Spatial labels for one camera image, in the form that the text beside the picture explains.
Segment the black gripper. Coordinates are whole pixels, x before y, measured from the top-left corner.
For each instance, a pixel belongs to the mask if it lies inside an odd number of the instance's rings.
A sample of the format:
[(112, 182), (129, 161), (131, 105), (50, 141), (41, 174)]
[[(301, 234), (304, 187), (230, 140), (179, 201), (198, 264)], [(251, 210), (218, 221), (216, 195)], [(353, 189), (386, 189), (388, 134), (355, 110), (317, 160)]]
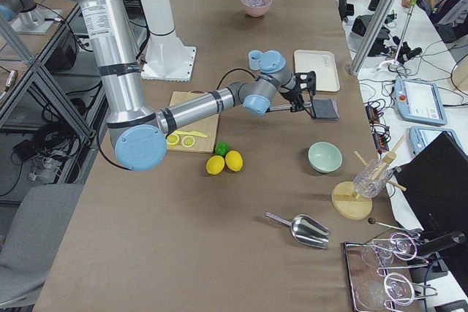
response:
[[(316, 85), (317, 76), (315, 71), (297, 72), (292, 75), (286, 85), (280, 87), (279, 93), (291, 104), (291, 113), (302, 111), (302, 106), (305, 110), (312, 111), (312, 101), (317, 90)], [(308, 93), (310, 102), (303, 100), (303, 92)]]

